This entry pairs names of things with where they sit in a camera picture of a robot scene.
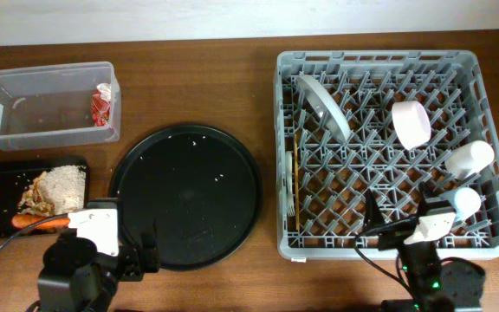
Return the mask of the grey plate with food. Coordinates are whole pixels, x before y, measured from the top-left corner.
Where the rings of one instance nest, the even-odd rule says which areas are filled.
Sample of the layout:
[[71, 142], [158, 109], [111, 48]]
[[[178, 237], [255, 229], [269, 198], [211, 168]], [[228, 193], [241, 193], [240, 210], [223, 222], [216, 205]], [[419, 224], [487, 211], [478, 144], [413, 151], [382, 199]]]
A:
[[333, 137], [346, 143], [352, 134], [347, 118], [330, 93], [311, 75], [301, 75], [296, 83], [305, 99], [321, 120], [325, 121]]

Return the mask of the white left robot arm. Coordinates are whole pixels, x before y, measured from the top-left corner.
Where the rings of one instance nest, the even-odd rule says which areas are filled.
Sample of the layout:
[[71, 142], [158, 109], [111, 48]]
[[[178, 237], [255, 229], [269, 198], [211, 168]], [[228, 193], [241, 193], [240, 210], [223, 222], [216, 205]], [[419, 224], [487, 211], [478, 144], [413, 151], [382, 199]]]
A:
[[119, 282], [140, 282], [160, 269], [157, 230], [135, 244], [114, 200], [90, 201], [84, 209], [53, 217], [16, 215], [12, 224], [17, 232], [0, 245], [0, 253], [37, 228], [67, 229], [43, 254], [39, 299], [29, 311], [106, 311]]

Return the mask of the wooden chopstick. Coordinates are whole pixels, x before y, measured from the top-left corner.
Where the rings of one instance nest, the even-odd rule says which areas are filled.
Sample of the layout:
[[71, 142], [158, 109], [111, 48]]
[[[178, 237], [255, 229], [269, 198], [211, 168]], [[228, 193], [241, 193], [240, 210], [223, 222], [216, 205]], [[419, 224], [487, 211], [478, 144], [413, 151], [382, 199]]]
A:
[[300, 232], [298, 138], [294, 135], [295, 229]]

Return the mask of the white plastic fork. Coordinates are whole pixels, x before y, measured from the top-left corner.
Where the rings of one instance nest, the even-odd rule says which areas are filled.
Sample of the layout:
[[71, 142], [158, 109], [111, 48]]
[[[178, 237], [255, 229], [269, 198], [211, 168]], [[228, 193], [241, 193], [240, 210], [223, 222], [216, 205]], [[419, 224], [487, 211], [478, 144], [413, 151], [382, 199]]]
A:
[[293, 193], [293, 153], [285, 152], [286, 159], [286, 183], [287, 183], [287, 215], [295, 216], [295, 195]]

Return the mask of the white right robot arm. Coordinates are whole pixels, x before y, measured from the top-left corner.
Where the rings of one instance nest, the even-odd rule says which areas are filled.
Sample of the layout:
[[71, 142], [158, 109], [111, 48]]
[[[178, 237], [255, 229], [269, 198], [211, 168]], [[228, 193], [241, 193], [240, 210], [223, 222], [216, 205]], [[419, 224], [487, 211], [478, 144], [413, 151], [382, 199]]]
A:
[[424, 198], [408, 218], [377, 226], [379, 250], [398, 251], [397, 273], [411, 298], [384, 300], [381, 311], [480, 311], [486, 272], [458, 257], [442, 259], [436, 241], [450, 230], [456, 210], [438, 196]]

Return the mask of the pink bowl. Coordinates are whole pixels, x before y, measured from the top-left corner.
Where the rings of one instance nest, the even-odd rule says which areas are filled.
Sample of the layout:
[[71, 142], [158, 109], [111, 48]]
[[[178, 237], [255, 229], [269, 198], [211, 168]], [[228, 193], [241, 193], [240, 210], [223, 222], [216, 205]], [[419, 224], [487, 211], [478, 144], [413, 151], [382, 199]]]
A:
[[392, 105], [392, 124], [399, 141], [412, 150], [431, 139], [429, 117], [418, 101], [396, 102]]

